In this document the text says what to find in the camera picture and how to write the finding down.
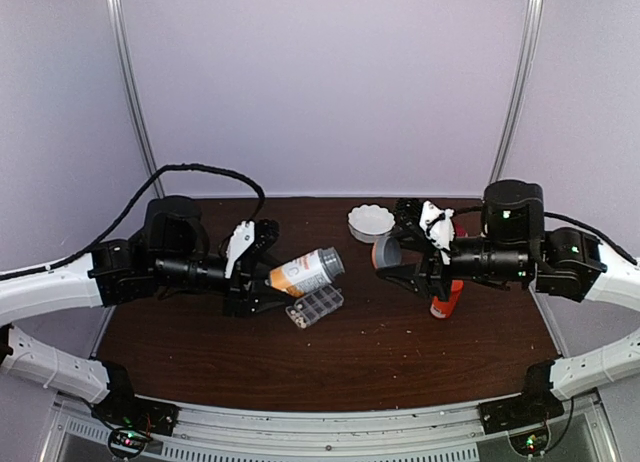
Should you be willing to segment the amber bottle with grey cap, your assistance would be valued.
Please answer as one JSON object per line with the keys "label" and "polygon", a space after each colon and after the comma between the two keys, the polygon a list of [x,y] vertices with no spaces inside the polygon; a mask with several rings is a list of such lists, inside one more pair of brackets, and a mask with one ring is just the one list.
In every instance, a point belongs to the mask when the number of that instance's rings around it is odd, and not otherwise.
{"label": "amber bottle with grey cap", "polygon": [[337,250],[319,248],[271,270],[267,281],[271,288],[300,298],[332,284],[344,273]]}

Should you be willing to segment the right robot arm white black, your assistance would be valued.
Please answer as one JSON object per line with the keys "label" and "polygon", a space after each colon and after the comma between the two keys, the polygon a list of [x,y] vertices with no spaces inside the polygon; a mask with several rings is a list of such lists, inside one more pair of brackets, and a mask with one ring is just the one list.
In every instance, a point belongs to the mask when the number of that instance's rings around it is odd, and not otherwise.
{"label": "right robot arm white black", "polygon": [[639,309],[639,261],[595,228],[562,216],[545,228],[543,190],[536,183],[499,180],[488,185],[481,233],[458,237],[457,209],[430,201],[397,201],[392,232],[372,248],[379,278],[423,298],[448,301],[454,281],[505,290],[512,283],[574,302]]}

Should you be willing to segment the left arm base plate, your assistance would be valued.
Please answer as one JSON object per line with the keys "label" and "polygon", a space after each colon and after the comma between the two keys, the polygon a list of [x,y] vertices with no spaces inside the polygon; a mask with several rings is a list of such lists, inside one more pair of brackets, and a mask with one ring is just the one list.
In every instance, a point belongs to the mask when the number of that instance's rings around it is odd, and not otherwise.
{"label": "left arm base plate", "polygon": [[106,446],[118,460],[140,456],[157,436],[171,436],[180,409],[175,404],[137,396],[107,396],[98,404],[86,402],[91,415],[108,430]]}

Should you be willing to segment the orange pill bottle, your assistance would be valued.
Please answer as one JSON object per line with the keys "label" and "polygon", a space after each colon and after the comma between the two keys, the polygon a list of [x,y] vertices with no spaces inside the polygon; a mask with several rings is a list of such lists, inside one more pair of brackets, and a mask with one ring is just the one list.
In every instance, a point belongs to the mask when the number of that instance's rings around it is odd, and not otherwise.
{"label": "orange pill bottle", "polygon": [[464,282],[454,280],[451,285],[451,292],[447,301],[440,300],[438,297],[432,298],[430,313],[437,319],[449,318],[458,303],[460,295],[464,289]]}

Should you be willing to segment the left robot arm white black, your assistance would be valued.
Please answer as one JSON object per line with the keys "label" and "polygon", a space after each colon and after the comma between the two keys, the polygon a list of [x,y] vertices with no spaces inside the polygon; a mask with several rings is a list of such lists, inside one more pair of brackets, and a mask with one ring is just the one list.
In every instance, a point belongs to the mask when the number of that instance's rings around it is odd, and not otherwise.
{"label": "left robot arm white black", "polygon": [[152,200],[143,226],[128,239],[100,242],[76,260],[59,260],[1,276],[1,371],[53,388],[116,418],[123,426],[144,415],[126,369],[83,359],[42,343],[17,321],[75,308],[105,308],[151,297],[159,289],[221,294],[223,311],[245,316],[273,299],[266,285],[267,251],[279,236],[274,220],[240,222],[227,251],[210,250],[202,211],[191,198]]}

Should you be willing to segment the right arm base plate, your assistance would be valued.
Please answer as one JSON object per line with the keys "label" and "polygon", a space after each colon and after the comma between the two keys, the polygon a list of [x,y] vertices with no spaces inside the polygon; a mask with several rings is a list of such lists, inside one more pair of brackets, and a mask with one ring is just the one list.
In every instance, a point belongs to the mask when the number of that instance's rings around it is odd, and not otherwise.
{"label": "right arm base plate", "polygon": [[564,404],[553,396],[524,394],[484,402],[477,409],[486,435],[505,432],[511,449],[529,459],[551,448],[549,422],[565,413]]}

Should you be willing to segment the clear plastic pill organizer box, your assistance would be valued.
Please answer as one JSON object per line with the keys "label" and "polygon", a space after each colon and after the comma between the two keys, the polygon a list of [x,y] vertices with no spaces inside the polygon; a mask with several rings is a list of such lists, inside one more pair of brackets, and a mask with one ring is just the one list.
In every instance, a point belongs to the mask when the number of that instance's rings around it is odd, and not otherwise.
{"label": "clear plastic pill organizer box", "polygon": [[304,330],[341,308],[343,303],[342,291],[327,285],[297,299],[293,305],[285,308],[285,314],[299,329]]}

